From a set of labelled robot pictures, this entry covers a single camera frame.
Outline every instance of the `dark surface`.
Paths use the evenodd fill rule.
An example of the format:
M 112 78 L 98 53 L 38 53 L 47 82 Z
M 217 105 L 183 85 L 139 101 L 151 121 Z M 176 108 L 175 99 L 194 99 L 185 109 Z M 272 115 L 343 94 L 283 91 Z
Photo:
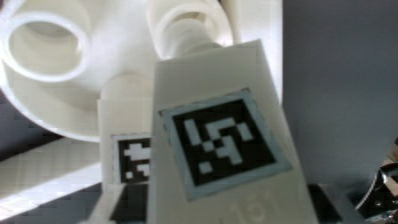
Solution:
M 308 188 L 320 224 L 338 224 L 343 219 L 327 198 L 326 192 L 320 186 L 315 184 L 310 185 Z
M 22 115 L 0 91 L 0 161 L 59 138 Z
M 146 221 L 148 184 L 128 184 L 123 189 L 111 220 Z
M 285 111 L 310 183 L 366 186 L 398 134 L 398 1 L 285 1 Z

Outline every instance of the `white cylindrical part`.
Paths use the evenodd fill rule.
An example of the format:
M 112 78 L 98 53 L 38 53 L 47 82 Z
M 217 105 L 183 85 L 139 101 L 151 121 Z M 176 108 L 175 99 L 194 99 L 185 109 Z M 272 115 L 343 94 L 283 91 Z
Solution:
M 2 59 L 43 82 L 73 79 L 89 64 L 89 15 L 80 0 L 31 0 L 4 19 Z
M 4 0 L 2 1 L 2 13 L 0 13 L 0 20 L 8 19 L 11 15 L 15 15 L 22 5 L 29 0 Z
M 221 47 L 210 38 L 205 24 L 198 19 L 182 19 L 173 23 L 166 30 L 164 45 L 169 58 Z
M 153 33 L 155 48 L 162 59 L 169 59 L 164 35 L 171 24 L 182 19 L 203 21 L 210 38 L 217 44 L 233 44 L 231 25 L 217 0 L 150 0 L 148 22 Z

